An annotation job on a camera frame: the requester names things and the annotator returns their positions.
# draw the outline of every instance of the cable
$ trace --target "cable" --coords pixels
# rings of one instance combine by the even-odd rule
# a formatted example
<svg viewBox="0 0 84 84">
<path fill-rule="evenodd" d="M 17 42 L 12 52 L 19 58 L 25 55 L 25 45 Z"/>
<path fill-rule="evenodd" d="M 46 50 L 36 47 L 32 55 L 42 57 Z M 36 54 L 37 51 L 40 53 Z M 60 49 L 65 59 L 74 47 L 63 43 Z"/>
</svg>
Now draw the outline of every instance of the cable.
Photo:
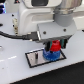
<svg viewBox="0 0 84 84">
<path fill-rule="evenodd" d="M 7 38 L 11 38 L 11 39 L 23 39 L 23 40 L 32 40 L 32 41 L 39 40 L 37 32 L 31 32 L 30 34 L 22 35 L 22 36 L 14 36 L 14 35 L 9 35 L 0 31 L 0 35 Z"/>
</svg>

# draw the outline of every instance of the white robot body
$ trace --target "white robot body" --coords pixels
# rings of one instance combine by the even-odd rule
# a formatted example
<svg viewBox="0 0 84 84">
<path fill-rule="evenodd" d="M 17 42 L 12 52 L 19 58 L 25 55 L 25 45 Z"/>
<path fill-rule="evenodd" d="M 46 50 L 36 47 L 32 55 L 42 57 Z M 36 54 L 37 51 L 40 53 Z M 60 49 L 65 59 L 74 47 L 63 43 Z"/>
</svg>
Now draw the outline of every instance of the white robot body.
<svg viewBox="0 0 84 84">
<path fill-rule="evenodd" d="M 19 7 L 18 34 L 25 35 L 37 31 L 38 23 L 52 22 L 53 8 L 28 9 L 21 3 Z"/>
</svg>

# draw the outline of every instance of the white table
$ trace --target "white table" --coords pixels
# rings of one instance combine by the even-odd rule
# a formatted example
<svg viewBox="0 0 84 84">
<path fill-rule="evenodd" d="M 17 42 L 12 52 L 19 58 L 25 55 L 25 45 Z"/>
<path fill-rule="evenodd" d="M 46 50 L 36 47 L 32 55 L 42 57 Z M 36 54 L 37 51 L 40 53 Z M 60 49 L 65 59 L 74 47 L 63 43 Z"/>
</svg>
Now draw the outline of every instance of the white table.
<svg viewBox="0 0 84 84">
<path fill-rule="evenodd" d="M 11 14 L 0 15 L 0 23 L 3 23 L 0 31 L 14 34 L 12 19 L 15 17 L 16 14 L 14 17 Z M 41 43 L 14 40 L 0 36 L 0 46 L 3 47 L 3 50 L 0 51 L 0 84 L 9 84 L 84 61 L 84 33 L 82 31 L 76 32 L 69 40 L 67 48 L 63 50 L 67 59 L 35 68 L 29 68 L 25 53 L 43 48 L 44 46 Z"/>
</svg>

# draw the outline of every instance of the metal plate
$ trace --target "metal plate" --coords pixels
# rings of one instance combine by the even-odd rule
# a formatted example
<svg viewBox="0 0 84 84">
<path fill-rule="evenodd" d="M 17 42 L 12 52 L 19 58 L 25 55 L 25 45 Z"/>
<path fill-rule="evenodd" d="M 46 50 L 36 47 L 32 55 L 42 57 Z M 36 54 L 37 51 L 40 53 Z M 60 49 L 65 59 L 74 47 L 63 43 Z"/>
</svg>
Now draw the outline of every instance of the metal plate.
<svg viewBox="0 0 84 84">
<path fill-rule="evenodd" d="M 47 63 L 51 63 L 51 61 L 48 61 L 43 57 L 43 49 L 26 53 L 26 58 L 28 60 L 28 64 L 30 68 L 41 66 Z M 57 61 L 64 60 L 64 59 L 66 59 L 66 57 L 61 51 L 60 58 Z"/>
</svg>

